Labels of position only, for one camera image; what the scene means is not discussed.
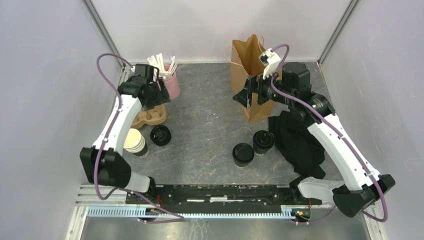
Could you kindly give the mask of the brown paper bag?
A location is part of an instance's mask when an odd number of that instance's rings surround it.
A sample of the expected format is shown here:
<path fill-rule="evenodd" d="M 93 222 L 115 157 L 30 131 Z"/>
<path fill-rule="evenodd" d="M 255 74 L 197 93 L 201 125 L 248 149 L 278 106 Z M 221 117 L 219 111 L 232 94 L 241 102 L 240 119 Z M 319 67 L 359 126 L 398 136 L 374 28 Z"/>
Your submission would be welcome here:
<path fill-rule="evenodd" d="M 261 74 L 265 66 L 259 59 L 259 56 L 265 48 L 260 43 L 260 38 L 256 34 L 252 34 L 246 41 L 234 39 L 231 45 L 231 59 L 228 61 L 230 67 L 229 85 L 232 93 L 239 93 L 245 85 L 247 77 Z M 244 114 L 248 123 L 266 119 L 271 116 L 274 101 L 269 100 L 259 105 L 257 103 L 258 95 L 252 94 L 252 105 L 245 108 L 241 104 L 239 107 Z"/>

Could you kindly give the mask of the brown cardboard cup carrier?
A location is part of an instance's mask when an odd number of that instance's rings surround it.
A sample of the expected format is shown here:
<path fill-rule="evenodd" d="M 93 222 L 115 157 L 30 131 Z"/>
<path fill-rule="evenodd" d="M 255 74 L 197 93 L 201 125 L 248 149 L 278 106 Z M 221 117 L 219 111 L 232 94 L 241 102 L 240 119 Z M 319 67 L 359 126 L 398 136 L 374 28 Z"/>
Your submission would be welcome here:
<path fill-rule="evenodd" d="M 147 111 L 139 111 L 135 116 L 131 128 L 140 129 L 144 125 L 160 125 L 167 119 L 167 110 L 164 104 L 155 106 Z"/>

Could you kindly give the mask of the black paper coffee cup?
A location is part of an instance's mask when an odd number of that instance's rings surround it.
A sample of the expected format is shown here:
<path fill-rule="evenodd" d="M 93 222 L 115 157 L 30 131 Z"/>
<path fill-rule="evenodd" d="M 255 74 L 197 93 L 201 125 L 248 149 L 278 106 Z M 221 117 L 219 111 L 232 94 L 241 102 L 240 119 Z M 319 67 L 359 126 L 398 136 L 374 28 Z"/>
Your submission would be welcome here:
<path fill-rule="evenodd" d="M 253 161 L 253 159 L 254 159 L 253 157 L 248 157 L 248 158 L 239 158 L 236 156 L 233 157 L 234 163 L 240 168 L 244 168 L 247 165 L 249 165 Z"/>
<path fill-rule="evenodd" d="M 254 145 L 253 146 L 253 151 L 256 155 L 258 156 L 263 156 L 264 154 L 266 154 L 269 150 L 271 149 L 271 147 L 259 147 Z"/>

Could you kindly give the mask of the stack of paper cups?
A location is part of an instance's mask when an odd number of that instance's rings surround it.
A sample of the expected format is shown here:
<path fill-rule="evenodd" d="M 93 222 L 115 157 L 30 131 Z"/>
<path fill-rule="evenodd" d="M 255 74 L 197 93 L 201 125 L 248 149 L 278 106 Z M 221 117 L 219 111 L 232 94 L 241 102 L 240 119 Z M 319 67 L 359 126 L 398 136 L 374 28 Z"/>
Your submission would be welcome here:
<path fill-rule="evenodd" d="M 138 129 L 130 128 L 125 138 L 123 148 L 138 157 L 146 157 L 149 148 L 145 138 Z"/>

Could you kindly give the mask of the stack of black lids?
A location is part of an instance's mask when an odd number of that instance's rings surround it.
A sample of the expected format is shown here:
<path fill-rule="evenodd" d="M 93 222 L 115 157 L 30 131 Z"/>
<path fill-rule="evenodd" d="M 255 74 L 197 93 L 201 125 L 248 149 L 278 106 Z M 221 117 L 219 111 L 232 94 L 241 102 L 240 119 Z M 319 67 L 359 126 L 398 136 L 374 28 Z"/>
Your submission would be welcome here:
<path fill-rule="evenodd" d="M 157 125 L 150 132 L 150 139 L 159 146 L 167 145 L 172 139 L 172 133 L 165 125 Z"/>

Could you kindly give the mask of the black cloth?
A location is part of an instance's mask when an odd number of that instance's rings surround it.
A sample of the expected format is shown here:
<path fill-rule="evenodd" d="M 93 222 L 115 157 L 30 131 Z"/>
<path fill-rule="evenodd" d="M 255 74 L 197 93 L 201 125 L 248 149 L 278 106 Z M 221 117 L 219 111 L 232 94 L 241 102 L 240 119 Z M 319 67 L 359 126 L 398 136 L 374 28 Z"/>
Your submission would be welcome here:
<path fill-rule="evenodd" d="M 274 136 L 275 147 L 293 166 L 295 173 L 305 178 L 325 177 L 321 168 L 325 149 L 290 112 L 282 111 L 278 116 L 268 117 L 268 131 Z"/>

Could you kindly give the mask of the pink straw holder cup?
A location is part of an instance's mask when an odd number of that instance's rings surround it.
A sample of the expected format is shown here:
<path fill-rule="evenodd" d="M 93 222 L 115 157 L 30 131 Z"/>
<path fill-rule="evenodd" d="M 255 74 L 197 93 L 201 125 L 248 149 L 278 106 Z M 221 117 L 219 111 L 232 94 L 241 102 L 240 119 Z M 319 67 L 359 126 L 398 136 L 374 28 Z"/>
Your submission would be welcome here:
<path fill-rule="evenodd" d="M 175 99 L 180 95 L 181 89 L 177 78 L 177 72 L 174 71 L 172 74 L 168 72 L 169 68 L 171 67 L 170 64 L 164 65 L 164 73 L 160 73 L 161 77 L 163 78 L 165 87 L 169 93 L 169 96 L 171 99 Z"/>

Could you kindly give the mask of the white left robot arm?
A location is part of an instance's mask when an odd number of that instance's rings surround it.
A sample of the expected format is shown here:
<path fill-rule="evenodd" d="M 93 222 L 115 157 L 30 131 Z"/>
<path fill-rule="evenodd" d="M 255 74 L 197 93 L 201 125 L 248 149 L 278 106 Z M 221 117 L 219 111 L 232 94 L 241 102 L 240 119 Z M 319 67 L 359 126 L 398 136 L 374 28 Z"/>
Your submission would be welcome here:
<path fill-rule="evenodd" d="M 150 110 L 170 100 L 159 69 L 149 64 L 135 64 L 133 75 L 113 86 L 116 100 L 112 113 L 91 147 L 83 147 L 80 160 L 87 180 L 96 192 L 100 186 L 138 192 L 145 204 L 153 203 L 157 190 L 151 178 L 133 172 L 123 157 L 125 140 L 139 111 Z"/>

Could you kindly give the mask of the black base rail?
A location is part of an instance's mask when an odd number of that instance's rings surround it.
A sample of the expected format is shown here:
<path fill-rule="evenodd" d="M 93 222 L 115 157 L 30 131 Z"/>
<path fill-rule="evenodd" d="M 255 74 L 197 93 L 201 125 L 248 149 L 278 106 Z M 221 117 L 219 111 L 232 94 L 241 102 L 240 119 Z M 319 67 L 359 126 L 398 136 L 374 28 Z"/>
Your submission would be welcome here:
<path fill-rule="evenodd" d="M 156 185 L 144 193 L 151 202 L 175 214 L 271 214 L 281 206 L 320 205 L 295 187 L 276 184 Z"/>

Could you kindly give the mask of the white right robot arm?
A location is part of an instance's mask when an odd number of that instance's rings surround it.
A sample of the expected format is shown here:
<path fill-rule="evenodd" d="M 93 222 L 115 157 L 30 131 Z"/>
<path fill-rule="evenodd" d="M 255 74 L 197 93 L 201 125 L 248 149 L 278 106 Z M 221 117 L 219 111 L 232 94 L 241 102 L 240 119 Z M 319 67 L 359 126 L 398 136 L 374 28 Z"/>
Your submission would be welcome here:
<path fill-rule="evenodd" d="M 386 193 L 395 186 L 390 174 L 381 174 L 366 160 L 342 126 L 335 109 L 322 94 L 312 91 L 310 71 L 304 63 L 289 62 L 282 78 L 260 73 L 248 76 L 233 99 L 245 108 L 268 101 L 288 106 L 289 117 L 328 153 L 342 176 L 341 181 L 325 180 L 308 174 L 289 189 L 289 199 L 302 204 L 308 198 L 332 203 L 345 216 L 354 217 L 381 202 L 382 217 L 388 219 Z"/>

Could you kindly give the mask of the white wrapped straws bundle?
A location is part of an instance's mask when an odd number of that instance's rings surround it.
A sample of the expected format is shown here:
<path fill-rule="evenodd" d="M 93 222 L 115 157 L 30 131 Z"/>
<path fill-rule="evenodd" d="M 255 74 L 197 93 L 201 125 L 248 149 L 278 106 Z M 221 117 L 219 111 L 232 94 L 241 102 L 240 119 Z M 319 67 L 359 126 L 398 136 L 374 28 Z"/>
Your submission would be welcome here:
<path fill-rule="evenodd" d="M 154 66 L 156 68 L 159 69 L 159 75 L 164 78 L 164 79 L 169 79 L 172 76 L 175 75 L 175 72 L 177 70 L 177 66 L 178 64 L 176 63 L 176 57 L 175 56 L 171 56 L 171 63 L 169 64 L 169 66 L 166 68 L 166 64 L 164 62 L 164 56 L 162 53 L 156 54 L 156 55 L 151 55 L 150 57 L 148 57 L 146 60 L 147 62 L 151 65 Z"/>

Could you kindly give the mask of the black plastic cup lid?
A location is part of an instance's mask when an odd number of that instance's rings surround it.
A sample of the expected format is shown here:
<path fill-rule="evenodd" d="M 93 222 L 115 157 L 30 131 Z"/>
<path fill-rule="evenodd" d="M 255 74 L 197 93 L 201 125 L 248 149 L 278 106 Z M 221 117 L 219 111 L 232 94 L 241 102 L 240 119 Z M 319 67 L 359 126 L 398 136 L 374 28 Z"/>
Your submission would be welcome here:
<path fill-rule="evenodd" d="M 252 144 L 261 148 L 272 148 L 274 137 L 269 131 L 259 130 L 253 135 Z"/>
<path fill-rule="evenodd" d="M 232 150 L 232 157 L 254 158 L 255 153 L 248 143 L 238 143 Z"/>

